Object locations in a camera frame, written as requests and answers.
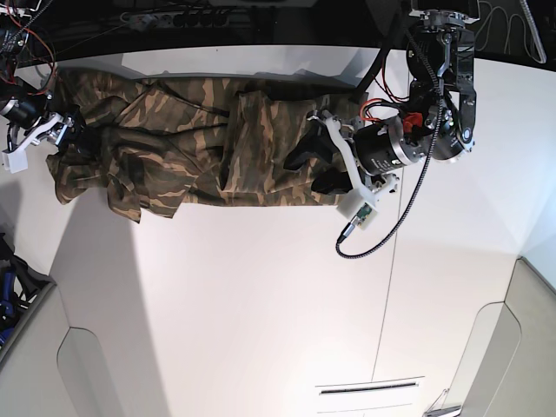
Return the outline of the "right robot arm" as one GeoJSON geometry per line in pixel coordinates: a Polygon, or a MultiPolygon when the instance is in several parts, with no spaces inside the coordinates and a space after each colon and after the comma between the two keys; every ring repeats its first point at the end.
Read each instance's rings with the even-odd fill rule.
{"type": "Polygon", "coordinates": [[[76,147],[85,133],[85,121],[79,108],[72,105],[59,113],[52,109],[52,83],[57,75],[54,51],[32,29],[35,21],[50,7],[50,1],[1,2],[1,117],[8,121],[5,164],[26,157],[30,145],[43,141],[57,148],[76,147]],[[30,53],[30,42],[37,41],[47,52],[40,61],[50,70],[47,80],[34,87],[16,75],[30,53]]]}

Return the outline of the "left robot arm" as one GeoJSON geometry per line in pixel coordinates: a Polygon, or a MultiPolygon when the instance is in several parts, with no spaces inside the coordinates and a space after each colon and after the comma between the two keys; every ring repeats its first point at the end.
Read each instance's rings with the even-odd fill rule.
{"type": "Polygon", "coordinates": [[[403,1],[370,70],[348,97],[326,96],[285,158],[307,171],[287,205],[353,201],[368,208],[396,192],[398,171],[453,162],[473,149],[477,7],[403,1]]]}

